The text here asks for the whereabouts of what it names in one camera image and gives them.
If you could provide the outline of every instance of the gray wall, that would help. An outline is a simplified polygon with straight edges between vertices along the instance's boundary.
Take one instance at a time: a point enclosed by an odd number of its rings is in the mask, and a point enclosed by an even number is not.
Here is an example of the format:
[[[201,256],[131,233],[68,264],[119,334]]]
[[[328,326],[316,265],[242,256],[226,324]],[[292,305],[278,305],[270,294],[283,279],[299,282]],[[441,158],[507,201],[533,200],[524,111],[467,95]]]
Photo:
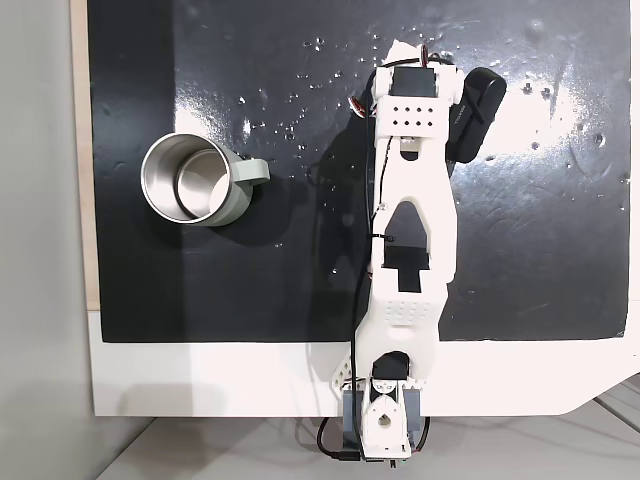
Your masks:
[[[68,0],[0,4],[0,478],[94,479],[148,423],[96,419]]]

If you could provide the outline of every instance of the floor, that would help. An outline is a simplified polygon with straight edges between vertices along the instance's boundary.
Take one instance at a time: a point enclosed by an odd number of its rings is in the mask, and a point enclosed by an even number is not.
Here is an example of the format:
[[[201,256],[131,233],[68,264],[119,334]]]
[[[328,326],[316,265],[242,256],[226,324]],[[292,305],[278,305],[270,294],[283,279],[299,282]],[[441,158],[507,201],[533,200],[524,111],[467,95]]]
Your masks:
[[[620,385],[606,399],[629,418],[640,419],[640,395],[634,388]],[[640,472],[640,435],[594,402],[560,417],[436,419],[424,452],[393,472],[383,464],[340,463],[322,456],[315,446],[318,424],[319,419],[158,419],[99,480],[204,480],[225,474],[342,479],[365,473],[376,479],[391,474],[450,480],[635,480]],[[326,437],[329,447],[337,446],[338,425],[330,424]]]

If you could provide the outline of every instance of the water droplet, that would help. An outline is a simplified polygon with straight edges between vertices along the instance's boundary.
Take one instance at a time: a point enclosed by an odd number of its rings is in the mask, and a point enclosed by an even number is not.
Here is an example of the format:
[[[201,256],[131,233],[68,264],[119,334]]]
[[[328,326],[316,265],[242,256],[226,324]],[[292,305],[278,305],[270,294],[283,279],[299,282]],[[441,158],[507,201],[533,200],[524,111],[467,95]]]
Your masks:
[[[605,138],[605,136],[602,133],[596,133],[593,136],[593,143],[595,143],[599,147],[603,147],[604,144],[606,143],[606,141],[607,141],[607,139]]]

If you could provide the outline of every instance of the wooden edge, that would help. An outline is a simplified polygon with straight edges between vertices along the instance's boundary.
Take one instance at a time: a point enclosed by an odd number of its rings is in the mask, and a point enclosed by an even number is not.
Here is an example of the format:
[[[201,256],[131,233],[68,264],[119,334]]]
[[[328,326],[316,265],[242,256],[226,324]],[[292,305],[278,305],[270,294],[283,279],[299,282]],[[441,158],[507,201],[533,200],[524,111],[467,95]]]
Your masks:
[[[73,97],[82,226],[82,257],[87,310],[100,310],[98,249],[93,190],[93,127],[89,76],[87,0],[70,0]]]

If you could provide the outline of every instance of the mug rim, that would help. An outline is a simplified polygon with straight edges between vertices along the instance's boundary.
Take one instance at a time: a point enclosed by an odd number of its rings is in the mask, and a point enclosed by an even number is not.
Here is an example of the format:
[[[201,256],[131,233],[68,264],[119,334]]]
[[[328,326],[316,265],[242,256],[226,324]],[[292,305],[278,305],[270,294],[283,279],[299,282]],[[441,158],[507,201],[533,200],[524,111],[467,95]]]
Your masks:
[[[164,212],[162,212],[158,207],[156,207],[156,205],[154,204],[154,202],[151,200],[148,189],[147,189],[147,182],[145,180],[145,170],[146,170],[146,165],[147,165],[147,161],[149,160],[149,157],[153,154],[153,151],[160,145],[162,144],[164,141],[168,140],[169,138],[173,138],[173,137],[180,137],[180,136],[187,136],[187,137],[194,137],[194,138],[199,138],[201,140],[204,140],[205,142],[207,142],[209,145],[211,145],[211,149],[216,150],[220,156],[222,157],[222,161],[224,163],[224,168],[227,172],[227,192],[225,194],[224,200],[220,203],[220,206],[213,212],[208,213],[207,215],[204,215],[202,217],[196,217],[196,218],[192,218],[190,220],[180,220],[174,217],[170,217],[168,215],[166,215]],[[186,163],[191,157],[193,157],[194,155],[197,155],[198,153],[205,151],[208,149],[201,149],[201,150],[197,150],[195,152],[193,152],[191,155],[189,155],[187,158],[184,159],[184,161],[182,162],[180,168],[178,169],[178,172],[176,172],[175,178],[173,179],[173,189],[174,189],[174,195],[176,196],[176,202],[178,203],[178,206],[180,207],[180,209],[185,213],[185,215],[193,215],[188,209],[184,208],[184,206],[182,205],[182,202],[180,202],[180,200],[178,199],[178,195],[176,193],[176,187],[177,187],[177,182],[178,182],[178,177],[180,174],[180,171],[184,165],[184,163]],[[229,157],[227,157],[227,154],[224,152],[224,150],[222,148],[220,148],[215,142],[213,142],[212,140],[209,140],[208,138],[202,137],[200,135],[196,135],[193,133],[180,133],[180,132],[172,132],[172,133],[168,133],[166,135],[164,135],[163,137],[160,137],[158,140],[156,140],[153,145],[151,145],[151,147],[149,147],[149,150],[147,150],[147,153],[144,156],[144,160],[142,160],[142,166],[140,167],[140,181],[142,184],[142,193],[145,196],[145,199],[147,200],[147,203],[151,206],[151,208],[153,208],[153,210],[160,215],[162,218],[169,220],[170,222],[174,222],[174,223],[178,223],[181,225],[193,225],[193,224],[197,224],[197,223],[201,223],[203,221],[206,221],[208,219],[210,219],[211,217],[213,217],[214,215],[216,215],[218,212],[220,212],[220,210],[222,210],[222,208],[226,205],[227,201],[229,200],[229,197],[231,196],[231,188],[232,188],[232,183],[233,183],[233,179],[231,178],[231,167],[229,164]]]

